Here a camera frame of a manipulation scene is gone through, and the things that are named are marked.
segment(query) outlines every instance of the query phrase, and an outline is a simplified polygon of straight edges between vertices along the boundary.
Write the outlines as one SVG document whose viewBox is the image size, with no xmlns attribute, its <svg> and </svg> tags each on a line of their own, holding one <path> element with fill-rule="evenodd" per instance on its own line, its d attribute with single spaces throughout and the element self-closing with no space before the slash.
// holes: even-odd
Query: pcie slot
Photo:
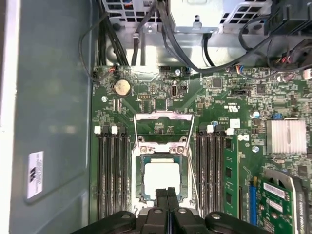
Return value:
<svg viewBox="0 0 312 234">
<path fill-rule="evenodd" d="M 243 220 L 243 187 L 238 188 L 238 218 Z"/>
<path fill-rule="evenodd" d="M 249 223 L 257 225 L 257 188 L 249 186 Z"/>
<path fill-rule="evenodd" d="M 120 169 L 121 169 L 121 210 L 125 211 L 127 206 L 127 150 L 128 141 L 125 128 L 120 128 Z"/>
</svg>

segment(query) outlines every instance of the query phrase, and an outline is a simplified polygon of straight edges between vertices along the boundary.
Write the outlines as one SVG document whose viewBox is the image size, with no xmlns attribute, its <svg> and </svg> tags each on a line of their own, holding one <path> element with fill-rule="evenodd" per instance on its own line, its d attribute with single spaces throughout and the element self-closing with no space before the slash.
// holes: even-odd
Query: capacitor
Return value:
<svg viewBox="0 0 312 234">
<path fill-rule="evenodd" d="M 260 112 L 258 111 L 252 111 L 250 113 L 250 118 L 260 118 Z"/>
<path fill-rule="evenodd" d="M 219 124 L 218 121 L 211 121 L 211 125 L 214 127 L 217 126 L 218 124 Z"/>
<path fill-rule="evenodd" d="M 175 70 L 175 75 L 178 77 L 181 75 L 181 70 L 180 69 L 176 69 Z"/>
<path fill-rule="evenodd" d="M 126 97 L 131 92 L 131 84 L 126 79 L 120 79 L 113 85 L 113 90 L 118 96 Z"/>
</svg>

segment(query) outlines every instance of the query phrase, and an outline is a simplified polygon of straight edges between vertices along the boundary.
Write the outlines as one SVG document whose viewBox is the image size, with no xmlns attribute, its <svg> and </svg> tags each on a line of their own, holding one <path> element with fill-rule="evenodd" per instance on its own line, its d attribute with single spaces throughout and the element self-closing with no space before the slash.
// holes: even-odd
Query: dimm slot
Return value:
<svg viewBox="0 0 312 234">
<path fill-rule="evenodd" d="M 199 132 L 196 139 L 197 189 L 204 214 L 223 211 L 224 136 Z"/>
<path fill-rule="evenodd" d="M 243 187 L 238 188 L 238 218 L 243 220 Z"/>
<path fill-rule="evenodd" d="M 121 210 L 127 209 L 127 161 L 128 161 L 128 141 L 127 132 L 124 127 L 120 128 L 120 169 L 121 169 Z"/>
<path fill-rule="evenodd" d="M 104 133 L 103 139 L 103 182 L 104 182 L 104 217 L 111 214 L 111 136 L 110 133 Z"/>
<path fill-rule="evenodd" d="M 97 220 L 102 219 L 102 193 L 103 193 L 103 135 L 97 137 L 97 164 L 98 164 L 98 178 L 97 178 Z"/>
<path fill-rule="evenodd" d="M 119 211 L 119 137 L 118 134 L 112 134 L 112 160 L 113 160 L 113 210 L 112 213 Z"/>
<path fill-rule="evenodd" d="M 249 186 L 249 223 L 257 226 L 257 188 Z"/>
</svg>

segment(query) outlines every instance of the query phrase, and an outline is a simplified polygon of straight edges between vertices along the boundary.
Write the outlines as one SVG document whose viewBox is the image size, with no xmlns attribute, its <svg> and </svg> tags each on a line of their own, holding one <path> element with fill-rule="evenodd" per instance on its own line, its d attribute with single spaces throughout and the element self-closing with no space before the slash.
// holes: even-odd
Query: blue slot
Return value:
<svg viewBox="0 0 312 234">
<path fill-rule="evenodd" d="M 257 188 L 249 186 L 249 222 L 257 226 Z"/>
</svg>

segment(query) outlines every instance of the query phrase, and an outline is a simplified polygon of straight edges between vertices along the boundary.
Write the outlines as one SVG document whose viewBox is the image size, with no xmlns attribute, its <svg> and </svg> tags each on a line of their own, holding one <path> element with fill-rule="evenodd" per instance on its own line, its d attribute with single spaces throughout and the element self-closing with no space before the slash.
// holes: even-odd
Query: white slot latch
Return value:
<svg viewBox="0 0 312 234">
<path fill-rule="evenodd" d="M 102 130 L 101 130 L 101 126 L 94 126 L 94 134 L 101 134 Z"/>
<path fill-rule="evenodd" d="M 207 133 L 213 133 L 214 132 L 214 126 L 213 125 L 207 125 Z"/>
<path fill-rule="evenodd" d="M 234 135 L 234 128 L 228 128 L 226 130 L 226 135 L 230 136 L 230 135 Z"/>
<path fill-rule="evenodd" d="M 117 135 L 118 134 L 118 127 L 112 126 L 112 134 Z"/>
</svg>

